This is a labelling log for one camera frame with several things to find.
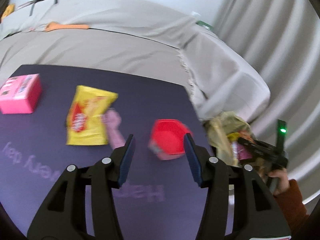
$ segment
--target human hand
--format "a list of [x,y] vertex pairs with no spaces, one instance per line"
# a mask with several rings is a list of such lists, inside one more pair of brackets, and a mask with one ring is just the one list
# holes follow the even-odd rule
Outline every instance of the human hand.
[[273,195],[277,196],[286,192],[290,188],[287,169],[271,171],[268,176],[272,178],[279,178],[278,185]]

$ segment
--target purple mat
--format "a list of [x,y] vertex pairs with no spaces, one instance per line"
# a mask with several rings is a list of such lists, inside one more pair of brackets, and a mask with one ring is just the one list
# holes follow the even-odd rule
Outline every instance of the purple mat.
[[[69,164],[93,165],[112,152],[106,146],[67,146],[65,119],[77,85],[119,94],[112,105],[119,130],[137,140],[128,180],[114,190],[119,223],[127,240],[194,240],[206,189],[193,181],[187,158],[160,161],[148,150],[156,119],[178,119],[198,145],[210,150],[185,89],[124,73],[67,66],[23,65],[12,76],[40,73],[43,93],[33,114],[0,114],[0,202],[26,235],[43,199]],[[93,235],[87,190],[87,227]]]

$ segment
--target blue gripper pad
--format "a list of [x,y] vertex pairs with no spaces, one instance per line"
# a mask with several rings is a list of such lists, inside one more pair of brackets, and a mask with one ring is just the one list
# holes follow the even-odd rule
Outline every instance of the blue gripper pad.
[[126,148],[126,151],[124,153],[124,157],[122,158],[121,164],[119,166],[118,184],[120,187],[127,180],[132,157],[136,149],[136,139],[133,136],[130,136],[127,142],[125,143],[124,147]]
[[196,156],[196,145],[189,133],[184,136],[183,146],[189,162],[193,180],[198,184],[199,187],[201,187],[201,185],[203,184],[203,179],[201,176],[201,164],[198,157]]

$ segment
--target red plastic container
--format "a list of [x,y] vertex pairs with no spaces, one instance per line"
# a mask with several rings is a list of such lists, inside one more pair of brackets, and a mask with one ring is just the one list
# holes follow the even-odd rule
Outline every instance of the red plastic container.
[[179,120],[156,120],[149,142],[149,148],[161,160],[172,160],[181,157],[185,152],[183,137],[191,131]]

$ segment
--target chip bag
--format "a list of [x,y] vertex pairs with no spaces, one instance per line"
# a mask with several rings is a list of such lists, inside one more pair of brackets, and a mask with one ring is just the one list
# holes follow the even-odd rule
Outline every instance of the chip bag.
[[117,93],[77,86],[67,117],[67,145],[108,144],[101,115],[117,98]]

